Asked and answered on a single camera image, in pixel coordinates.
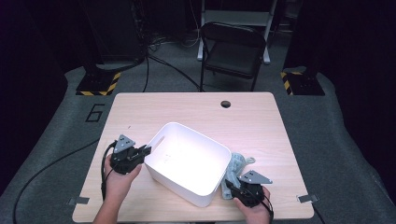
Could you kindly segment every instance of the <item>black curtain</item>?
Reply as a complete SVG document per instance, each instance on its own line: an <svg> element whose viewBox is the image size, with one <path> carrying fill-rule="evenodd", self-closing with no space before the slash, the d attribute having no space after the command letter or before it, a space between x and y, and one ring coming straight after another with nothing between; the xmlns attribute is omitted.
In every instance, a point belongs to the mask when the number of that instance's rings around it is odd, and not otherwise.
<svg viewBox="0 0 396 224"><path fill-rule="evenodd" d="M2 194L64 98L67 80L22 0L1 1L0 29Z"/></svg>
<svg viewBox="0 0 396 224"><path fill-rule="evenodd" d="M317 65L332 81L346 129L394 202L395 11L396 2L390 0L304 0L284 63L284 68ZM334 21L336 26L329 25ZM329 27L336 35L323 41Z"/></svg>

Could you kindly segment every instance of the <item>black cable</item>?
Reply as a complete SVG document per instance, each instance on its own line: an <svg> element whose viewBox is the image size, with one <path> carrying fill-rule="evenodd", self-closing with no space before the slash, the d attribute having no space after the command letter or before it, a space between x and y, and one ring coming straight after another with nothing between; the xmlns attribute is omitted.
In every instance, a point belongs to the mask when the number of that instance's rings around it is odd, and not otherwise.
<svg viewBox="0 0 396 224"><path fill-rule="evenodd" d="M42 168L40 171L38 171L37 173L35 173L35 175L33 175L33 176L27 181L27 183L23 186L23 188L21 189L20 193L19 193L18 196L17 196L17 201L15 202L15 204L14 204L14 209L12 210L12 222L13 222L14 224L17 223L17 206L18 206L18 202L19 202L20 197L22 196L23 192L26 190L27 186L30 184L30 182L32 182L38 175L40 175L43 171L47 170L49 167L51 167L51 166L52 166L53 164L55 164L56 162L61 161L61 160L63 160L64 158L69 157L69 156L75 154L76 152L79 152L79 151L81 151L81 150L83 150L83 149L85 149L85 148L87 148L87 147L90 147L91 145L93 145L94 143L96 143L96 142L98 142L98 141L99 141L99 139L96 139L96 140L94 140L93 142L89 143L88 145L86 145L86 146L84 146L84 147L81 147L81 148L79 148L79 149L77 149L77 150L74 150L74 151L72 151L72 152L70 152L70 153L67 153L66 155L62 156L62 157L59 158L58 160L53 161L52 163L48 164L47 166L45 166L44 168Z"/></svg>
<svg viewBox="0 0 396 224"><path fill-rule="evenodd" d="M143 89L143 91L142 92L145 92L146 91L146 87L148 86L148 83L149 83L149 57L146 55L146 61L148 62L148 71L147 71L147 74L146 74L146 84L145 84L145 88Z"/></svg>
<svg viewBox="0 0 396 224"><path fill-rule="evenodd" d="M270 214L270 218L271 218L270 219L270 223L271 223L274 220L274 208L273 208L273 206L272 206L272 204L270 202L270 199L267 196L263 195L264 199L268 200L268 203L269 203L269 206L268 206L262 200L258 199L256 197L256 195L254 195L250 190L248 190L248 189L244 189L244 190L247 193L249 193L256 201L260 202L265 207L265 209L267 209L268 213Z"/></svg>
<svg viewBox="0 0 396 224"><path fill-rule="evenodd" d="M149 55L148 57L149 57L151 60L154 60L154 61L157 62L157 63L162 63L162 64L164 64L164 65L166 65L166 66L169 66L169 67L171 67L171 68L177 70L183 77L185 77L186 79L188 79L198 90L200 89L200 86L199 86L194 80L192 80L192 78L190 78L187 74L185 74L184 72L182 72L182 71L179 70L178 68L174 67L172 64L167 63L166 61L164 61L164 60L162 60L162 59L159 59L159 58L157 58L157 57L155 57L155 56L152 56L152 55Z"/></svg>
<svg viewBox="0 0 396 224"><path fill-rule="evenodd" d="M102 177L101 190L102 190L103 201L105 200L105 197L106 197L106 179L107 179L107 177L105 177L105 160L106 160L107 152L111 148L115 147L116 144L117 144L117 140L114 140L114 142L112 144L108 145L108 147L106 148L105 153L103 154L103 158L102 158L102 165L101 165L101 169L100 169L100 174L101 174L101 177Z"/></svg>
<svg viewBox="0 0 396 224"><path fill-rule="evenodd" d="M320 221L325 224L323 217L321 216L320 212L318 209L312 204L312 207L314 208L314 211L317 213L318 217L320 218Z"/></svg>

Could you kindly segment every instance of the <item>chair leg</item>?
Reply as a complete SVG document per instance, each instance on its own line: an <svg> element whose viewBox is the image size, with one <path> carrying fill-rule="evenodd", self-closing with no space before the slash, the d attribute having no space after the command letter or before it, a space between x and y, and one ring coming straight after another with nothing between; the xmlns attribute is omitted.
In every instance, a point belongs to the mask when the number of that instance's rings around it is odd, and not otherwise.
<svg viewBox="0 0 396 224"><path fill-rule="evenodd" d="M254 91L254 87L256 86L257 76L258 76L258 75L256 75L256 76L253 78L253 83L251 84L250 91Z"/></svg>
<svg viewBox="0 0 396 224"><path fill-rule="evenodd" d="M201 66L201 82L199 84L199 91L204 91L204 63Z"/></svg>

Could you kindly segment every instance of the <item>dark background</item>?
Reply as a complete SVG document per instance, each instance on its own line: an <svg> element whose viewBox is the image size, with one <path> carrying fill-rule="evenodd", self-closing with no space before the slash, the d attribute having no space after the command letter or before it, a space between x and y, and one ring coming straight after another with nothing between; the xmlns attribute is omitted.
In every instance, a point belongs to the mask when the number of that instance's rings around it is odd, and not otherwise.
<svg viewBox="0 0 396 224"><path fill-rule="evenodd" d="M113 7L101 5L105 2L108 1L1 1L1 140L4 144L0 162L5 180L1 192L62 101L67 88L64 73L87 61L103 63L109 59L128 61L142 57L139 48L145 40L140 35L146 30L141 30L142 24L134 20L134 16L142 15L133 13L131 1L111 1ZM224 4L229 2L227 5L221 5L221 1L208 2L211 2L208 8L266 7L262 1L243 4L224 1ZM175 17L169 20L182 21L181 26L163 32L176 34L196 29L190 2L179 3L161 5L170 7L163 12L177 8ZM200 21L201 3L194 0L192 5ZM305 0L285 61L285 67L309 67L320 55L318 71L336 88L346 128L366 160L380 173L393 201L396 200L395 9L393 1L385 0ZM151 25L158 20L152 14L143 16L149 17ZM323 34L327 34L328 23L334 18L339 23L334 30L337 35L323 48ZM133 28L121 28L122 23ZM119 39L112 39L114 34Z"/></svg>

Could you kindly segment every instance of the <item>cable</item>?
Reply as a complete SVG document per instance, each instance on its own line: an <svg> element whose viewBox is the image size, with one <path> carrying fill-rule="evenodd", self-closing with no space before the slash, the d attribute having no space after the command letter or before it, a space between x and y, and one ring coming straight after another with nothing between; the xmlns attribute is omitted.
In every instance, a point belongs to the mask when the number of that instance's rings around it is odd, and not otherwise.
<svg viewBox="0 0 396 224"><path fill-rule="evenodd" d="M83 150L83 149L85 149L85 148L87 148L87 147L90 147L91 145L93 145L94 143L96 143L96 142L98 142L98 141L99 141L99 139L96 139L96 140L94 140L93 142L89 143L88 145L86 145L86 146L84 146L84 147L81 147L81 148L79 148L79 149L77 149L77 150L74 150L74 151L72 151L72 152L70 152L70 153L68 153L68 154L66 154L66 155L64 155L64 156L62 156L62 157L59 158L58 160L53 161L52 163L48 164L47 166L45 166L44 168L42 168L40 171L38 171L37 173L35 173L35 175L33 175L33 176L27 181L27 183L23 186L23 188L21 189L20 193L19 193L18 196L17 196L17 201L14 203L14 208L13 208L13 210L12 210L12 222L13 222L14 224L17 223L17 206L18 206L18 202L19 202L20 197L22 196L23 192L26 190L27 186L30 184L30 182L32 182L38 175L40 175L43 171L47 170L49 167L51 167L51 166L52 166L53 164L55 164L56 162L61 161L61 160L63 160L64 158L69 157L69 156L75 154L76 152L79 152L79 151L81 151L81 150Z"/></svg>
<svg viewBox="0 0 396 224"><path fill-rule="evenodd" d="M106 155L107 155L107 152L108 152L111 148L113 148L113 147L116 146L116 144L117 144L117 140L114 140L114 142L113 142L112 144L108 145L108 147L106 148L105 153L103 154L103 158L102 158L102 165L101 165L101 169L100 169L100 174L101 174L101 177L102 177L102 186L101 186L101 190L102 190L102 198L103 198L103 201L105 200L105 197L106 197L106 180L107 180L107 177L105 177L105 160L106 160Z"/></svg>
<svg viewBox="0 0 396 224"><path fill-rule="evenodd" d="M190 47L194 46L194 45L198 42L198 40L199 40L199 34L200 34L200 33L199 33L198 22L197 22L197 19L195 18L194 10L192 9L192 2L191 2L191 0L190 0L190 9L191 9L192 16L194 17L195 27L197 28L197 37L195 38L194 43L192 43L191 45L184 45L183 43L181 44L182 46L184 46L184 47L186 47L186 48L190 48Z"/></svg>
<svg viewBox="0 0 396 224"><path fill-rule="evenodd" d="M268 206L262 200L258 199L256 197L256 195L254 195L250 190L248 190L248 189L244 189L244 190L247 191L247 193L249 193L256 201L260 202L265 207L265 209L267 209L268 213L270 214L270 218L271 218L270 223L271 223L274 220L274 208L270 202L270 199L267 196L263 195L264 199L268 200L268 203L269 203L269 206Z"/></svg>
<svg viewBox="0 0 396 224"><path fill-rule="evenodd" d="M167 66L169 66L169 67L171 67L171 68L177 70L183 77L185 77L186 79L188 79L198 90L200 89L200 86L199 86L194 80L192 80L192 78L190 78L190 77L189 77L188 75L186 75L184 72L180 71L178 68L174 67L172 64L167 63L166 61L161 60L161 59L159 59L159 58L157 58L157 57L155 57L155 56L152 56L152 55L149 55L148 57L149 57L151 60L154 60L154 61L157 62L157 63L162 63L162 64L164 64L164 65L167 65Z"/></svg>
<svg viewBox="0 0 396 224"><path fill-rule="evenodd" d="M142 92L146 91L146 87L148 86L149 83L149 57L146 55L146 61L148 62L148 71L146 74L146 84L145 84L145 88L142 90Z"/></svg>
<svg viewBox="0 0 396 224"><path fill-rule="evenodd" d="M318 209L312 204L312 207L314 208L314 211L317 213L318 217L320 218L320 221L325 224L323 217L321 216L320 212L318 211Z"/></svg>

